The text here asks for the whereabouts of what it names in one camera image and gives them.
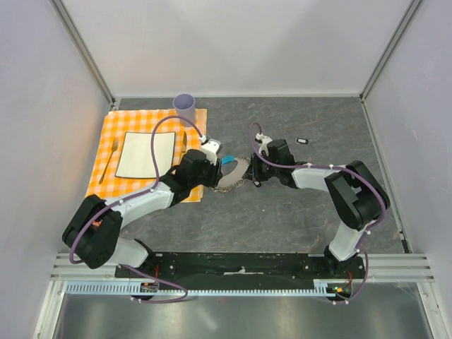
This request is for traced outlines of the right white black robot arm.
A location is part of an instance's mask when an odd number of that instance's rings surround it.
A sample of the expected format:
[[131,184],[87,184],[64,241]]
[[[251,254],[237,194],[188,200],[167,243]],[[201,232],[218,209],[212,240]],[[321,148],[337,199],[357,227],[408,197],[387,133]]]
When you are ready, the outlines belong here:
[[388,195],[361,161],[320,166],[297,162],[284,139],[262,133],[252,138],[255,153],[245,177],[256,186],[276,178],[291,189],[313,189],[330,194],[340,218],[338,230],[324,251],[323,269],[339,278],[359,253],[362,239],[381,222],[391,203]]

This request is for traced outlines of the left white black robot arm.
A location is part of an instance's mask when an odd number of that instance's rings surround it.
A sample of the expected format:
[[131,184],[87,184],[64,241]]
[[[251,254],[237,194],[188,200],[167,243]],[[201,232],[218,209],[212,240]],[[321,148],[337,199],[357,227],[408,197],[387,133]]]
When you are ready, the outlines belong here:
[[121,229],[144,215],[177,205],[200,185],[217,186],[221,177],[221,161],[211,162],[204,152],[189,150],[180,164],[159,178],[155,188],[147,186],[116,198],[102,199],[95,194],[84,198],[62,240],[91,269],[119,264],[147,278],[155,270],[152,251],[140,240],[121,238]]

